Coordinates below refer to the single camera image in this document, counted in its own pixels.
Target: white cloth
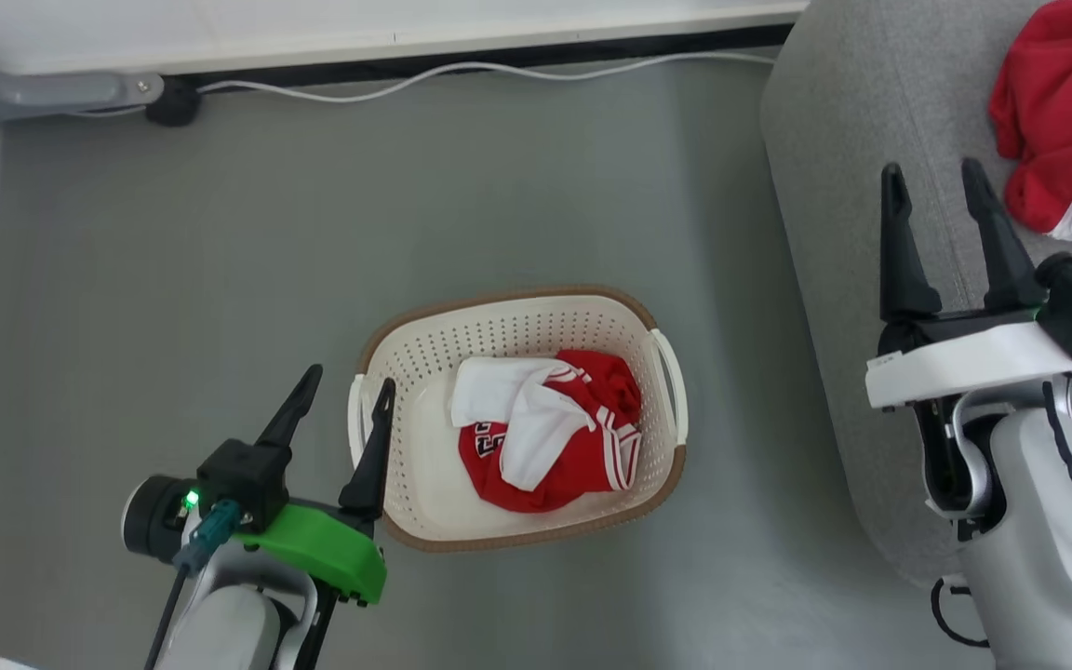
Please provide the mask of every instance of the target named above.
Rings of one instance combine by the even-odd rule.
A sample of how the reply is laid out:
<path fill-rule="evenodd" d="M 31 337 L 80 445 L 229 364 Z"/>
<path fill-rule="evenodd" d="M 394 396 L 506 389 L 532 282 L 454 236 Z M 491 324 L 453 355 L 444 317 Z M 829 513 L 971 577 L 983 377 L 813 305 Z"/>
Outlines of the white cloth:
<path fill-rule="evenodd" d="M 545 382 L 569 382 L 582 371 L 556 359 L 470 357 L 458 369 L 449 402 L 455 427 L 506 423 L 498 470 L 504 482 L 532 491 L 578 430 L 596 429 L 578 403 Z"/>

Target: sofa cushion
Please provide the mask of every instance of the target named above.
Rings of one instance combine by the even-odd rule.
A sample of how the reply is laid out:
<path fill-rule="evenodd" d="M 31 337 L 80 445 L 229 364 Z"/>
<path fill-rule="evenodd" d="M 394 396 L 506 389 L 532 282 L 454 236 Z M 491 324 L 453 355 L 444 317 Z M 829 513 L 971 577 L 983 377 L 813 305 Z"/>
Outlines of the sofa cushion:
<path fill-rule="evenodd" d="M 878 317 L 879 174 L 898 161 L 912 228 L 948 310 L 981 307 L 986 267 L 962 158 L 999 190 L 1012 173 L 986 109 L 1008 46 L 1043 0 L 815 0 L 779 53 L 762 131 L 830 417 L 860 521 L 918 582 L 957 570 L 948 523 L 924 506 L 911 413 L 867 406 Z M 1019 230 L 1034 263 L 1072 243 Z"/>

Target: brown basket rim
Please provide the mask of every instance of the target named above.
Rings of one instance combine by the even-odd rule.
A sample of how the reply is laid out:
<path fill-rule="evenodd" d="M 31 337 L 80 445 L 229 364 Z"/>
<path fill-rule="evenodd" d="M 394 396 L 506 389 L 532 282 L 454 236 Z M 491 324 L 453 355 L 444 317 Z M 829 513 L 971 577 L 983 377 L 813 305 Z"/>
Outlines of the brown basket rim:
<path fill-rule="evenodd" d="M 358 373 L 367 373 L 367 370 L 370 369 L 370 360 L 374 356 L 375 351 L 378 348 L 378 344 L 382 344 L 383 340 L 387 339 L 387 336 L 391 334 L 391 332 L 396 329 L 399 329 L 408 323 L 413 323 L 414 321 L 428 318 L 430 316 L 435 316 L 436 314 L 450 313 L 450 311 L 455 310 L 486 306 L 490 304 L 490 302 L 526 300 L 526 298 L 552 298 L 556 296 L 600 296 L 610 298 L 610 300 L 621 302 L 622 306 L 630 309 L 639 317 L 639 321 L 643 323 L 643 326 L 646 327 L 647 330 L 656 328 L 656 321 L 652 317 L 652 313 L 650 313 L 650 311 L 647 311 L 641 302 L 635 300 L 635 298 L 629 296 L 629 294 L 620 292 L 620 289 L 616 288 L 611 288 L 608 285 L 553 285 L 553 287 L 548 288 L 523 289 L 523 292 L 493 293 L 489 294 L 489 296 L 472 298 L 472 300 L 443 302 L 443 304 L 408 311 L 408 313 L 401 314 L 399 317 L 388 321 L 382 328 L 378 328 L 378 330 L 370 337 L 369 342 L 367 342 L 367 346 L 362 351 L 362 357 L 358 360 Z M 574 538 L 578 537 L 578 535 L 593 533 L 594 531 L 608 528 L 608 526 L 620 525 L 620 523 L 626 523 L 641 517 L 645 517 L 646 513 L 650 513 L 652 510 L 664 504 L 665 500 L 668 500 L 668 496 L 671 495 L 673 489 L 676 489 L 676 483 L 681 481 L 681 472 L 684 472 L 684 470 L 685 445 L 676 445 L 676 449 L 673 449 L 673 463 L 672 467 L 668 471 L 668 479 L 665 479 L 665 482 L 660 485 L 659 489 L 653 493 L 651 498 L 644 501 L 643 504 L 635 505 L 632 508 L 624 509 L 621 512 L 609 513 L 607 517 L 599 519 L 582 521 L 580 523 L 574 523 L 572 525 L 565 525 L 561 528 L 553 528 L 549 531 L 538 531 L 536 533 L 524 533 L 520 535 L 506 535 L 506 537 L 502 538 L 421 539 L 417 538 L 416 535 L 412 535 L 403 528 L 400 528 L 400 526 L 391 520 L 390 513 L 384 513 L 383 522 L 384 525 L 387 526 L 387 533 L 400 544 L 403 544 L 406 547 L 412 547 L 414 550 L 430 553 L 497 550 L 498 548 L 522 547 L 523 545 L 548 542 L 553 541 L 553 539 Z"/>

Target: baseboard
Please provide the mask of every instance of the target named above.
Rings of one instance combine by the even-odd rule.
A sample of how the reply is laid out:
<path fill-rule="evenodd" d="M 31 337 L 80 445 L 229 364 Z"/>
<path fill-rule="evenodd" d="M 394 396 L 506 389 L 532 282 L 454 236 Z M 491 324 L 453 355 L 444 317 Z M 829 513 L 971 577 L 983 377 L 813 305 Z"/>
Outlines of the baseboard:
<path fill-rule="evenodd" d="M 534 46 L 571 46 L 622 39 L 667 38 L 792 25 L 807 3 L 765 3 L 675 12 L 660 17 L 608 17 L 608 20 L 556 21 L 547 25 L 478 25 L 466 31 L 384 32 L 343 34 L 307 42 L 237 43 L 208 51 L 138 54 L 106 59 L 38 60 L 27 68 L 9 68 L 18 74 L 51 74 L 107 69 L 120 72 L 190 74 L 257 71 L 316 63 L 396 60 L 440 54 L 468 54 L 523 49 Z"/>

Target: laundry basket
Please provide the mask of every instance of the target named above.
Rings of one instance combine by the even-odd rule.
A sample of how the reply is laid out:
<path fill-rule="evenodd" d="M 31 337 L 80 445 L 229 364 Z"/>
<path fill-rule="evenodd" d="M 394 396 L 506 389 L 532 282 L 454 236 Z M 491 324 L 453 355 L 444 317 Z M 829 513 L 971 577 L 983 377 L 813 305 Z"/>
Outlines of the laundry basket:
<path fill-rule="evenodd" d="M 561 349 L 621 356 L 643 394 L 637 478 L 627 491 L 587 493 L 545 513 L 517 513 L 477 496 L 449 417 L 458 366 L 470 356 L 553 356 Z M 420 310 L 370 340 L 349 386 L 355 465 L 385 377 L 396 381 L 396 416 L 384 512 L 400 542 L 430 552 L 517 547 L 590 533 L 652 511 L 685 466 L 688 408 L 681 366 L 647 310 L 602 287 L 515 293 Z"/>

